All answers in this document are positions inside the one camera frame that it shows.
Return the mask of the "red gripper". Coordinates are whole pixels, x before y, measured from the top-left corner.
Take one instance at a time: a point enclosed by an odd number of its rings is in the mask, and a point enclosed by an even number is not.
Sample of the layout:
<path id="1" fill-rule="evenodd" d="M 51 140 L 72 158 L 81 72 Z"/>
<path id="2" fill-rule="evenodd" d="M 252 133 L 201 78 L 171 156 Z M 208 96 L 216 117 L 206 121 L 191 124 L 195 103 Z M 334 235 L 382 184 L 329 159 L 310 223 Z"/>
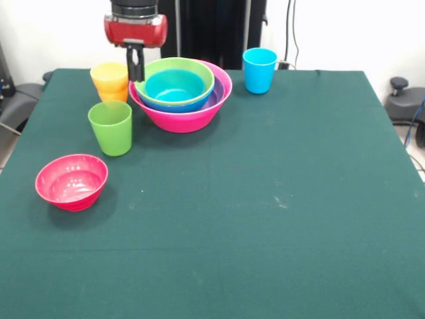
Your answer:
<path id="1" fill-rule="evenodd" d="M 167 38 L 168 20 L 165 15 L 157 15 L 150 19 L 125 19 L 113 15 L 104 17 L 104 30 L 110 43 L 119 47 L 126 46 L 127 73 L 129 81 L 143 82 L 144 47 L 160 48 Z M 137 64 L 133 60 L 134 48 L 137 45 Z"/>

